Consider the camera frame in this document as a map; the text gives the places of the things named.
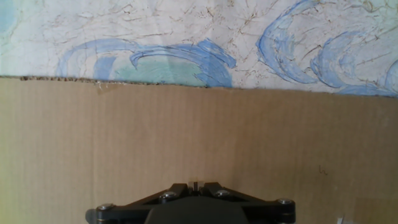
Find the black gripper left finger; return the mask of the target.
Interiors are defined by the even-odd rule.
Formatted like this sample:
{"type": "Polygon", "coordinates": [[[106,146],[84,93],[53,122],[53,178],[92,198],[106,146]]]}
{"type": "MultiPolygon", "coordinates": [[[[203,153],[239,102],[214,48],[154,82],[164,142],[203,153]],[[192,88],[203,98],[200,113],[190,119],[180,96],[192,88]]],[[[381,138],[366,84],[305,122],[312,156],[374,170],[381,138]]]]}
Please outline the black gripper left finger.
{"type": "Polygon", "coordinates": [[[95,208],[95,224],[145,223],[153,208],[195,194],[196,182],[190,182],[173,184],[169,189],[127,205],[104,203],[95,208]]]}

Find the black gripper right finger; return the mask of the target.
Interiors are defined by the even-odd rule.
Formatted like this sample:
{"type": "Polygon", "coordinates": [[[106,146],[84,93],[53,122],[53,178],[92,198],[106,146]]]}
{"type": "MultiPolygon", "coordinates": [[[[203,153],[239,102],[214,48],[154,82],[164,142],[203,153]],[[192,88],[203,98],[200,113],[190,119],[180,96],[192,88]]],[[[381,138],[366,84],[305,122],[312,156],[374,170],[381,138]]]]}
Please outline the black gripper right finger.
{"type": "Polygon", "coordinates": [[[249,221],[295,223],[295,202],[288,198],[262,200],[221,186],[218,182],[198,184],[200,196],[225,200],[242,208],[249,221]]]}

